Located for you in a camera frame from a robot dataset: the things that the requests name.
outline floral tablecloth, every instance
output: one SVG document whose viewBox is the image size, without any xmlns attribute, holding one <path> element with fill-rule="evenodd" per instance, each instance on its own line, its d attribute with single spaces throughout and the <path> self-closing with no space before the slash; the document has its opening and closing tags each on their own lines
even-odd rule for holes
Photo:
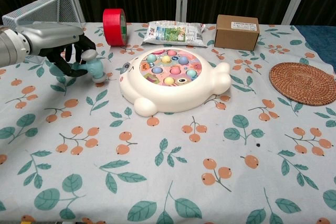
<svg viewBox="0 0 336 224">
<path fill-rule="evenodd" d="M 87 23 L 107 74 L 54 77 L 49 61 L 0 69 L 0 220 L 86 223 L 336 222 L 336 103 L 286 99 L 268 72 L 301 62 L 334 75 L 294 26 L 260 25 L 254 51 L 187 47 L 228 62 L 232 87 L 183 113 L 138 116 L 119 71 L 146 24 L 110 48 Z"/>
</svg>

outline brown cardboard box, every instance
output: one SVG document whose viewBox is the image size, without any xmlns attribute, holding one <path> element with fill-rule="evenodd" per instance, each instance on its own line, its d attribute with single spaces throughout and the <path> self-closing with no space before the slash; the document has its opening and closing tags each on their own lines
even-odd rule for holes
<svg viewBox="0 0 336 224">
<path fill-rule="evenodd" d="M 253 51 L 259 36 L 257 18 L 218 15 L 215 47 Z"/>
</svg>

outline round placemat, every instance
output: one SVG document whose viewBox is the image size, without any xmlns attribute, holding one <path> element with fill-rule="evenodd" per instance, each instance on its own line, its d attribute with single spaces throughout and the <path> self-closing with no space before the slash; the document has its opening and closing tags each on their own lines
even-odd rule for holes
<svg viewBox="0 0 336 224">
<path fill-rule="evenodd" d="M 269 72 L 269 80 L 281 94 L 307 105 L 321 106 L 336 100 L 333 76 L 310 65 L 284 62 Z"/>
</svg>

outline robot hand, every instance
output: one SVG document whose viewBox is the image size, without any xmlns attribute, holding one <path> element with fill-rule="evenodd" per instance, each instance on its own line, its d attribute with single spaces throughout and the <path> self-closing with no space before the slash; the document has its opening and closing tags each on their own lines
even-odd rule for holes
<svg viewBox="0 0 336 224">
<path fill-rule="evenodd" d="M 17 26 L 16 31 L 0 27 L 0 67 L 22 62 L 27 55 L 47 57 L 65 75 L 79 77 L 86 69 L 72 69 L 67 63 L 71 59 L 72 44 L 76 50 L 76 62 L 84 64 L 81 55 L 96 49 L 80 27 L 60 23 L 38 23 Z"/>
</svg>

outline blue cloth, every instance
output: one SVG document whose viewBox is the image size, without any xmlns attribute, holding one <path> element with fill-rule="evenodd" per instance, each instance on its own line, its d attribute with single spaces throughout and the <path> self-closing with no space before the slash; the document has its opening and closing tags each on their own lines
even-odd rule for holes
<svg viewBox="0 0 336 224">
<path fill-rule="evenodd" d="M 320 58 L 336 71 L 336 27 L 295 26 Z"/>
</svg>

